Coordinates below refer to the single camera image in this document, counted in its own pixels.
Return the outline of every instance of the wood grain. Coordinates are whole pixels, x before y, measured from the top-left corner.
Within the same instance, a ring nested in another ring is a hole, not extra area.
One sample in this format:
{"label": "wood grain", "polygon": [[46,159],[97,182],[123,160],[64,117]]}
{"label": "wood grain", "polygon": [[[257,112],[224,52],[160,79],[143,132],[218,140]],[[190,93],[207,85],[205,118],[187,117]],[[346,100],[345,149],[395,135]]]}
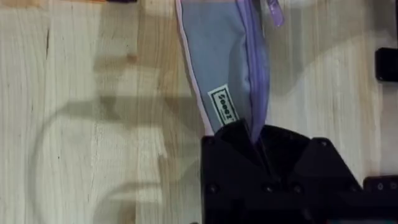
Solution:
{"label": "wood grain", "polygon": [[[173,0],[1,3],[0,223],[201,222]],[[373,64],[396,46],[391,1],[280,3],[268,123],[330,138],[359,180],[398,172],[397,87]]]}

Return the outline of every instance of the pencil case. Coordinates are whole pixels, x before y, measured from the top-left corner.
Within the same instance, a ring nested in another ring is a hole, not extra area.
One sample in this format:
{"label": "pencil case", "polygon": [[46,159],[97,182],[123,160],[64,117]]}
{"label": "pencil case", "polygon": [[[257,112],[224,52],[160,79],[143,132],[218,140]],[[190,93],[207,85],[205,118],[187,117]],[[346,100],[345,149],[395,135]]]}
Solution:
{"label": "pencil case", "polygon": [[252,1],[176,0],[176,8],[206,135],[245,119],[255,142],[266,120],[270,71]]}

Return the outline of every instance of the fabric label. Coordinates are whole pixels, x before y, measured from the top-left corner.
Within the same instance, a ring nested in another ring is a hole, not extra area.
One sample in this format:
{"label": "fabric label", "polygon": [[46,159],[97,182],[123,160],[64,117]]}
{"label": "fabric label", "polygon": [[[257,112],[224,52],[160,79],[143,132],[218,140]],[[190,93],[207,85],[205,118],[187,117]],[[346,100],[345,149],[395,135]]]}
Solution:
{"label": "fabric label", "polygon": [[224,126],[238,120],[228,85],[225,84],[208,92],[220,123]]}

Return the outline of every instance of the light wood surface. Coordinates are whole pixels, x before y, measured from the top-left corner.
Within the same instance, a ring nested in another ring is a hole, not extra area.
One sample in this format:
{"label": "light wood surface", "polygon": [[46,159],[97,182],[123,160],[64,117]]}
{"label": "light wood surface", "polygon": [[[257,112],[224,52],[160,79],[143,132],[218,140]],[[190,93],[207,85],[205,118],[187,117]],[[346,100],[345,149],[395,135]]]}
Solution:
{"label": "light wood surface", "polygon": [[[358,180],[398,173],[390,0],[280,0],[263,12],[268,123],[328,137]],[[203,125],[174,0],[0,1],[0,223],[201,223]]]}

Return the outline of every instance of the purple zipper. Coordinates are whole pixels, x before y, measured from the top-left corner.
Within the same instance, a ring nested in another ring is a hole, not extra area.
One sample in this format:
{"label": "purple zipper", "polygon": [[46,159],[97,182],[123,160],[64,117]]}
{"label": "purple zipper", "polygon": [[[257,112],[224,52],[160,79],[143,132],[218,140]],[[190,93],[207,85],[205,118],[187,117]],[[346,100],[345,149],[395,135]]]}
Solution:
{"label": "purple zipper", "polygon": [[251,140],[256,142],[267,115],[269,97],[269,66],[265,53],[265,40],[259,16],[251,0],[237,0],[242,20],[246,28],[246,47],[248,52],[250,100],[251,100]]}
{"label": "purple zipper", "polygon": [[271,12],[271,17],[274,20],[274,24],[277,27],[283,25],[285,19],[282,9],[280,8],[278,0],[267,0],[269,10]]}

